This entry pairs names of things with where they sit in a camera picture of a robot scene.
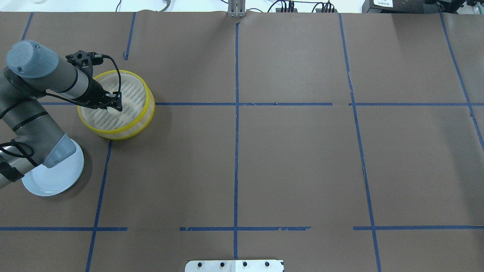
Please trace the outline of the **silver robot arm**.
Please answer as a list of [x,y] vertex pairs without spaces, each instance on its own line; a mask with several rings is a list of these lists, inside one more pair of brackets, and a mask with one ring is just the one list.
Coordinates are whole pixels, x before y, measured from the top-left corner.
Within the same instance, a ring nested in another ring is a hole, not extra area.
[[77,147],[39,99],[55,97],[92,110],[121,112],[122,93],[110,93],[93,79],[93,67],[109,55],[77,51],[62,57],[33,40],[15,43],[1,72],[1,120],[16,137],[1,144],[1,188],[43,165],[54,168]]

